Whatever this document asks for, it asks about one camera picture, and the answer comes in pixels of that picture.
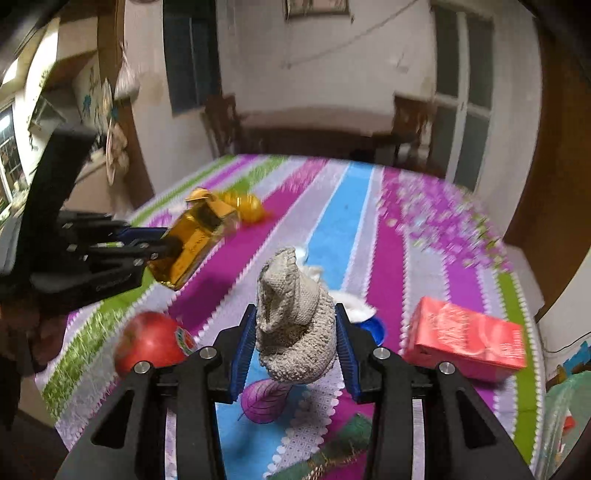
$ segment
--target red apple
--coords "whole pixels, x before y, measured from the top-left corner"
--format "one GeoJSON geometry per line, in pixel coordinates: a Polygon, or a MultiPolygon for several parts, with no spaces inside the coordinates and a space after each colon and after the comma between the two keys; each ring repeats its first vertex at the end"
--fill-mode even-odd
{"type": "Polygon", "coordinates": [[[115,348],[115,371],[124,377],[134,365],[147,360],[168,367],[185,360],[197,349],[191,334],[174,319],[158,312],[143,312],[125,327],[115,348]]]}

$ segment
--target green stripe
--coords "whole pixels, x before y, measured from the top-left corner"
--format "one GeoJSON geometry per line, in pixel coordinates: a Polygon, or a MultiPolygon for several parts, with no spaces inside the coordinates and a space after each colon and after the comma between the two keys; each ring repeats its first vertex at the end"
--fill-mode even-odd
{"type": "Polygon", "coordinates": [[[519,304],[517,288],[509,273],[497,273],[497,279],[505,303],[505,312],[509,321],[523,327],[527,367],[517,372],[517,423],[514,442],[529,465],[534,453],[535,427],[537,418],[534,356],[530,338],[525,327],[525,316],[519,304]]]}
{"type": "Polygon", "coordinates": [[[182,185],[179,185],[174,190],[168,192],[159,201],[155,202],[153,205],[146,208],[142,212],[139,212],[139,214],[137,214],[136,217],[132,220],[132,225],[141,226],[148,218],[152,216],[154,212],[160,210],[164,205],[170,202],[170,200],[176,197],[183,190],[187,190],[189,187],[193,186],[198,181],[202,181],[205,177],[210,176],[216,170],[220,170],[222,167],[230,163],[235,158],[236,157],[233,155],[226,155],[225,157],[222,157],[216,162],[214,162],[210,167],[206,167],[205,170],[201,171],[199,174],[195,175],[190,180],[187,180],[182,185]]]}
{"type": "MultiPolygon", "coordinates": [[[[227,164],[233,159],[234,157],[225,157],[220,160],[220,165],[216,168],[208,168],[196,177],[193,177],[190,181],[185,182],[164,196],[154,206],[138,215],[133,223],[141,224],[152,215],[152,212],[164,207],[167,202],[180,192],[188,189],[192,184],[200,182],[203,178],[218,170],[220,166],[227,164]]],[[[238,186],[241,192],[247,192],[257,182],[275,170],[284,160],[284,157],[270,157],[266,162],[251,169],[234,186],[238,186]]],[[[53,419],[57,420],[59,418],[67,399],[70,398],[76,388],[85,367],[92,362],[105,341],[112,336],[113,330],[125,316],[131,304],[139,300],[153,283],[154,279],[146,269],[140,287],[105,300],[76,334],[68,346],[66,353],[56,366],[49,382],[41,392],[53,419]]]]}
{"type": "Polygon", "coordinates": [[[252,190],[252,187],[259,183],[269,173],[275,170],[287,157],[270,157],[264,163],[253,168],[248,175],[239,179],[232,186],[228,187],[228,190],[232,190],[239,194],[248,193],[252,190]]]}

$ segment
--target table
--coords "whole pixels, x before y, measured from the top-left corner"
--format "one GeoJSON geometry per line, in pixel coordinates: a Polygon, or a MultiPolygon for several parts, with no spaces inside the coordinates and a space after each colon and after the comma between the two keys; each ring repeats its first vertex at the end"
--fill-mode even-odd
{"type": "MultiPolygon", "coordinates": [[[[233,188],[259,196],[269,219],[226,239],[181,292],[153,282],[69,316],[60,356],[36,382],[71,448],[115,388],[113,349],[134,314],[168,311],[200,345],[237,325],[256,299],[264,262],[286,245],[307,245],[310,265],[324,268],[330,289],[366,298],[386,328],[384,345],[405,347],[422,296],[448,300],[525,327],[528,367],[499,385],[477,385],[483,399],[534,467],[543,419],[543,362],[535,325],[517,276],[477,201],[434,177],[340,160],[264,155],[228,156],[184,179],[136,213],[134,225],[169,225],[194,187],[233,188]]],[[[267,378],[255,351],[246,385],[267,378]]],[[[262,478],[305,459],[354,412],[371,414],[344,391],[340,366],[288,391],[270,423],[255,423],[240,402],[216,407],[230,480],[262,478]]],[[[167,422],[168,478],[175,478],[174,416],[167,422]]],[[[361,478],[363,462],[339,471],[361,478]]]]}
{"type": "Polygon", "coordinates": [[[371,161],[376,149],[374,135],[389,135],[392,119],[393,115],[360,109],[308,106],[250,112],[241,120],[241,127],[247,145],[257,153],[371,161]]]}

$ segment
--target blue stripe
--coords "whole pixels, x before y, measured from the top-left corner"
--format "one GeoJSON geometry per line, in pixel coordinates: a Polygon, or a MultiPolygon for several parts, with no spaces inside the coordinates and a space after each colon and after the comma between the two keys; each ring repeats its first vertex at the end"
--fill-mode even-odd
{"type": "Polygon", "coordinates": [[[352,163],[310,242],[307,265],[324,268],[329,290],[340,290],[359,228],[373,165],[352,163]]]}
{"type": "MultiPolygon", "coordinates": [[[[259,362],[258,352],[252,356],[246,385],[269,378],[259,362]]],[[[306,388],[295,385],[287,396],[285,409],[272,423],[251,422],[240,405],[240,398],[232,405],[216,404],[217,427],[222,445],[222,457],[228,480],[258,479],[267,471],[285,430],[296,414],[298,402],[306,388]]]]}
{"type": "MultiPolygon", "coordinates": [[[[372,165],[353,163],[347,168],[308,243],[306,264],[324,268],[323,279],[331,290],[340,289],[345,278],[372,168],[372,165]]],[[[261,366],[255,351],[246,385],[266,378],[269,378],[267,370],[261,366]]],[[[303,386],[294,386],[279,418],[267,424],[251,422],[243,414],[240,399],[232,405],[216,405],[228,480],[262,478],[285,430],[291,426],[304,390],[303,386]]]]}

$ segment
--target red box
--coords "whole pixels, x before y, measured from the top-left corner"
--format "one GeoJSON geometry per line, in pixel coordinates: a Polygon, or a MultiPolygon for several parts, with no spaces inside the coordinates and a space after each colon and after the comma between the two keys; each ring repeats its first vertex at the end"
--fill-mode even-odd
{"type": "Polygon", "coordinates": [[[410,323],[407,362],[453,363],[465,377],[504,380],[527,365],[521,326],[423,297],[410,323]]]}

